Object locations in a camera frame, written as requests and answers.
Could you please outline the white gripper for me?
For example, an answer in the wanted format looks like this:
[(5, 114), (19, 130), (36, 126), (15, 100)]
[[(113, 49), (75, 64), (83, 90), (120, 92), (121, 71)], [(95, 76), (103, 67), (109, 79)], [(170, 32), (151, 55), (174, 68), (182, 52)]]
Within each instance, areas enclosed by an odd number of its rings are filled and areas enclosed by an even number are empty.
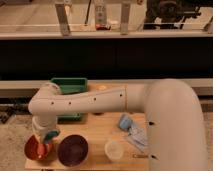
[(60, 134), (56, 117), (34, 116), (32, 118), (32, 129), (37, 141), (45, 144)]

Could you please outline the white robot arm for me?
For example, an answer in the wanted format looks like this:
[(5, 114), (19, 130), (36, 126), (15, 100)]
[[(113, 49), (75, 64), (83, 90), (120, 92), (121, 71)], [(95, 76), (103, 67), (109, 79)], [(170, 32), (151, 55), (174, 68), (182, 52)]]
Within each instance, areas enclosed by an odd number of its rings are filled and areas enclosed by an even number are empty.
[(57, 84), (47, 82), (30, 100), (28, 110), (40, 138), (54, 130), (60, 114), (143, 113), (149, 171), (208, 171), (202, 107), (195, 91), (181, 80), (125, 84), (72, 95), (63, 95)]

